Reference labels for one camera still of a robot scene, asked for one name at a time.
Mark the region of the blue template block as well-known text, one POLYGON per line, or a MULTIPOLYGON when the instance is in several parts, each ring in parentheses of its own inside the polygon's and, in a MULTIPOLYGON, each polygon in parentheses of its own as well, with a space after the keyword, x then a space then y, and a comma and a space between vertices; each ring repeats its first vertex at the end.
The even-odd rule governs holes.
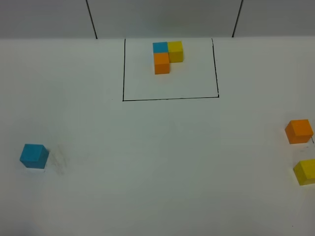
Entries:
POLYGON ((153 43, 153 53, 168 53, 168 43, 167 42, 155 42, 153 43))

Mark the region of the white template paper sheet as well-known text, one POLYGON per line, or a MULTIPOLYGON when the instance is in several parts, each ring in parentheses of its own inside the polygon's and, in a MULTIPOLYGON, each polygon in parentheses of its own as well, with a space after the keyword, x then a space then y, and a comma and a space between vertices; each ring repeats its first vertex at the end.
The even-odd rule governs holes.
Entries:
POLYGON ((128 38, 125 41, 124 101, 217 98, 214 44, 211 38, 183 38, 183 62, 170 73, 154 72, 153 43, 177 38, 128 38))

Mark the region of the orange template block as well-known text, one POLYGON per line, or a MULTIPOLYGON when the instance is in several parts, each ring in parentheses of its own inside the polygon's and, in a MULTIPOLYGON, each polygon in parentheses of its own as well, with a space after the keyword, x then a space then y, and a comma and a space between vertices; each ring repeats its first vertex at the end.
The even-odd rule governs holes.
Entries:
POLYGON ((154 53, 155 74, 170 73, 170 61, 168 53, 154 53))

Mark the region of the yellow template block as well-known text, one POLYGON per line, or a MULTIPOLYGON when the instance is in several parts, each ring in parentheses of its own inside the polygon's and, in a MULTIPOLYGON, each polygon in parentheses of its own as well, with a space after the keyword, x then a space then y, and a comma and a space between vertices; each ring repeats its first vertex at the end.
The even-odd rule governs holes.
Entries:
POLYGON ((183 62, 184 50, 181 41, 172 41, 168 43, 168 54, 170 63, 183 62))

